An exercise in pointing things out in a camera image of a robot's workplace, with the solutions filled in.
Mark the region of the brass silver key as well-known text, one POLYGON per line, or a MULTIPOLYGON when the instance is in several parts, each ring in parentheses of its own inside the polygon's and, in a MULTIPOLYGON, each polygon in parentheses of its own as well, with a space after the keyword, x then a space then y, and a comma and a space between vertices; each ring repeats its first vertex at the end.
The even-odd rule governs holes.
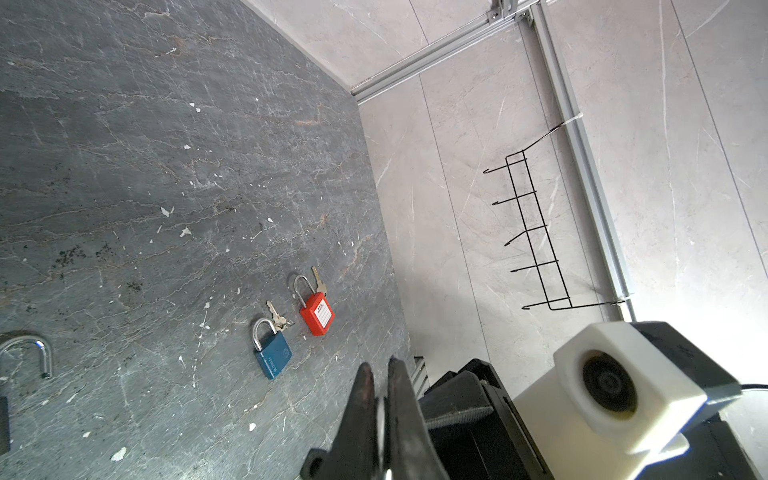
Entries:
POLYGON ((317 291, 326 295, 328 293, 328 288, 326 283, 321 278, 319 269, 316 266, 313 266, 311 270, 315 278, 317 291))

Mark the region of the red padlock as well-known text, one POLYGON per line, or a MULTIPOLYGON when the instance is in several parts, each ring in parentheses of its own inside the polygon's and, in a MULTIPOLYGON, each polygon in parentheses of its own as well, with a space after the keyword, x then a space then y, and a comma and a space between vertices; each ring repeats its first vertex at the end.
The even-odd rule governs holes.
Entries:
POLYGON ((309 327, 311 333, 314 336, 326 335, 335 319, 335 313, 328 303, 326 295, 323 292, 315 290, 304 275, 295 276, 292 289, 301 303, 300 315, 309 327), (300 289, 301 282, 303 282, 310 291, 310 295, 307 298, 304 297, 300 289))

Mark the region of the blue padlock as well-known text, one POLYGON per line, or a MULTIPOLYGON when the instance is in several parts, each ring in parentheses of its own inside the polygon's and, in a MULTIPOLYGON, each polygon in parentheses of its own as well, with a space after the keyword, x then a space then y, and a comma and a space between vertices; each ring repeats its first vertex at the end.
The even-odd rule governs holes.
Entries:
POLYGON ((258 318, 251 327, 255 358, 265 377, 276 379, 292 358, 292 351, 281 331, 268 318, 258 318))

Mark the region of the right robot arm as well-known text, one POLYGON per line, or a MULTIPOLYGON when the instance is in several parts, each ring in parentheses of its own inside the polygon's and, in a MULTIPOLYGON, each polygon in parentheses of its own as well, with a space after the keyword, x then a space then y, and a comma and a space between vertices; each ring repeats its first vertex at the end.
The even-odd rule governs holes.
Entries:
MULTIPOLYGON (((439 460, 452 479, 551 479, 494 367, 473 359, 419 399, 439 460)), ((641 479, 756 479, 727 422, 715 415, 684 433, 683 454, 651 464, 641 479)))

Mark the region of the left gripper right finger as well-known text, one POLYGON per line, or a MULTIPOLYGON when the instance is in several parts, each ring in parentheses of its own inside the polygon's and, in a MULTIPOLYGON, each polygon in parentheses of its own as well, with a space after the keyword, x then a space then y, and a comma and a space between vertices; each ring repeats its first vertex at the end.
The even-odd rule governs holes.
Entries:
POLYGON ((448 479, 429 436, 405 362, 388 362, 385 478, 448 479))

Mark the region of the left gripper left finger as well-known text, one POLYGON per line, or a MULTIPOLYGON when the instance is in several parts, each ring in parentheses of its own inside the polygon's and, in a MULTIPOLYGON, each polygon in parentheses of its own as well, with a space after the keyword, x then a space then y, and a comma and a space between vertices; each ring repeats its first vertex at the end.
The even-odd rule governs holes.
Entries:
POLYGON ((301 479, 374 479, 378 474, 377 398, 370 365, 363 362, 331 448, 312 448, 301 479))

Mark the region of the small silver blue-lock key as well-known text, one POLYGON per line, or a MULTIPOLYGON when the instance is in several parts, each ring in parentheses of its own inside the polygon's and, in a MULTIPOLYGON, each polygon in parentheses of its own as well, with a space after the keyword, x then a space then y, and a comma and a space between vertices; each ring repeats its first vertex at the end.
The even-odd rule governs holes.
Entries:
POLYGON ((266 301, 266 306, 272 316, 272 323, 274 324, 275 328, 278 331, 284 331, 286 328, 289 328, 294 325, 293 322, 286 319, 277 311, 277 309, 275 308, 275 306, 270 300, 266 301))

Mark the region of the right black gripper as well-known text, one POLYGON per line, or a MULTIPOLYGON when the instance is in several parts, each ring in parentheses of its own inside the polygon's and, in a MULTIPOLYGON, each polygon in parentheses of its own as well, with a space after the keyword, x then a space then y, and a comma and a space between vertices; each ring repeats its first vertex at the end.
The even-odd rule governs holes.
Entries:
POLYGON ((451 479, 550 479, 552 472, 494 367, 473 359, 419 400, 451 479))

